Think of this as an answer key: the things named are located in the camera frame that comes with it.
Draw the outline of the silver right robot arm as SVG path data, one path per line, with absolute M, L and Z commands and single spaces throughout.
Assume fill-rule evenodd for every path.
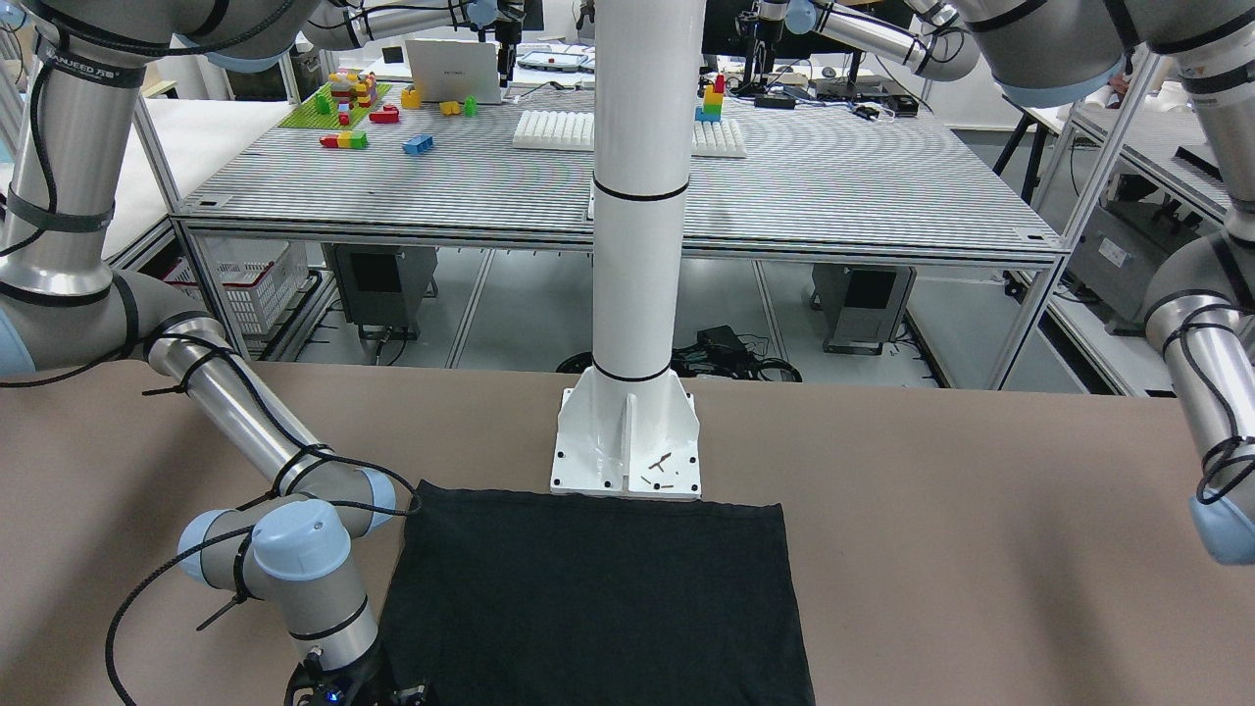
M 173 286 L 102 258 L 146 66 L 184 49 L 269 66 L 326 1 L 26 1 L 40 69 L 3 201 L 3 372 L 35 387 L 139 356 L 271 487 L 187 528 L 176 562 L 233 603 L 277 604 L 299 652 L 287 705 L 415 705 L 379 640 L 351 542 L 399 514 L 402 478 L 323 445 Z

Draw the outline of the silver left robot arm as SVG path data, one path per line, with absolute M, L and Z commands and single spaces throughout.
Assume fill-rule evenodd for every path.
M 1250 1 L 959 1 L 991 76 L 1023 107 L 1094 92 L 1135 46 L 1173 59 L 1230 201 L 1224 232 L 1195 240 L 1157 270 L 1143 298 L 1201 456 L 1188 500 L 1224 566 L 1254 559 L 1254 381 L 1237 335 L 1252 317 L 1252 23 Z

